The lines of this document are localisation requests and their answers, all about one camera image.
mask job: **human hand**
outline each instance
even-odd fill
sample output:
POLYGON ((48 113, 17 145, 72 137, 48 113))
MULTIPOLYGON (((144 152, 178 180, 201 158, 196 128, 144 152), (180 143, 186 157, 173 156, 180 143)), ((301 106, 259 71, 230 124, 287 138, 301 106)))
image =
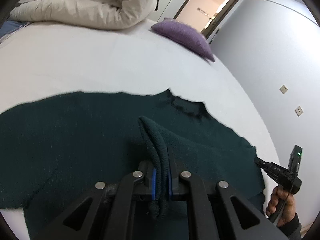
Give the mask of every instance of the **human hand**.
MULTIPOLYGON (((271 194, 271 199, 269 201, 268 207, 266 208, 266 215, 269 217, 271 214, 276 212, 276 206, 279 203, 279 199, 285 200, 287 198, 288 192, 278 187, 273 189, 271 194)), ((282 217, 279 219, 277 227, 281 227, 286 223, 290 222, 296 214, 296 203, 294 196, 289 194, 287 201, 284 206, 282 217)))

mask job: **metal screw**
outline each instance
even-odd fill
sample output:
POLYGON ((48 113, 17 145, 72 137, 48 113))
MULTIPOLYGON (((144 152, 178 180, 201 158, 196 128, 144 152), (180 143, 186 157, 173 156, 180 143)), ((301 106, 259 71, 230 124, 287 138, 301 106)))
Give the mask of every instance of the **metal screw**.
POLYGON ((134 171, 134 172, 132 173, 132 175, 133 175, 134 177, 136 177, 136 178, 141 178, 142 175, 143 175, 143 173, 142 173, 142 171, 134 171))
POLYGON ((99 181, 96 183, 96 188, 97 189, 103 189, 106 186, 106 184, 102 181, 99 181))
POLYGON ((226 182, 226 181, 224 181, 224 180, 219 181, 218 185, 219 185, 219 187, 222 187, 222 188, 227 188, 227 187, 229 187, 229 183, 226 182))
POLYGON ((190 178, 191 172, 190 171, 183 171, 183 172, 181 172, 181 176, 184 178, 190 178))

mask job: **bed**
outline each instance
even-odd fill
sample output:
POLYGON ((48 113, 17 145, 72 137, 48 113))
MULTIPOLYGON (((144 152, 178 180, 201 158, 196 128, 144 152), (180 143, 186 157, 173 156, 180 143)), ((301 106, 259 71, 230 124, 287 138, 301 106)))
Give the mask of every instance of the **bed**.
MULTIPOLYGON (((52 22, 20 29, 0 44, 0 113, 78 90, 153 95, 170 88, 182 98, 203 101, 213 117, 257 147, 258 157, 278 163, 264 122, 223 63, 151 32, 154 23, 145 20, 121 31, 52 22)), ((264 179, 268 201, 276 184, 264 179)), ((1 213, 19 240, 29 239, 22 209, 1 213)))

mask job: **purple pillow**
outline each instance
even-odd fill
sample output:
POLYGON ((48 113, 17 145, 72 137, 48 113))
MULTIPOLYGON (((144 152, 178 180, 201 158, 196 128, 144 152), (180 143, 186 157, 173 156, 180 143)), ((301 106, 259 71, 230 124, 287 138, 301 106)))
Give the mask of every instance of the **purple pillow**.
POLYGON ((214 62, 207 40, 194 28, 175 20, 164 20, 152 25, 151 29, 214 62))

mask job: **knit fabric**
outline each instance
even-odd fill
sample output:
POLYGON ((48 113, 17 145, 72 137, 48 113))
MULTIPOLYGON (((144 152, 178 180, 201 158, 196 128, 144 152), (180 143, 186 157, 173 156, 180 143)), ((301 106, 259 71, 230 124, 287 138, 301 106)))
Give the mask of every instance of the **knit fabric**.
POLYGON ((161 189, 151 204, 158 211, 137 203, 133 239, 187 239, 185 203, 164 197, 166 147, 190 172, 213 183, 228 181, 262 209, 255 147, 210 116, 202 102, 169 90, 154 96, 76 92, 2 113, 0 208, 22 207, 33 238, 97 181, 119 182, 150 159, 161 189), (149 208, 156 219, 167 216, 154 221, 149 208))

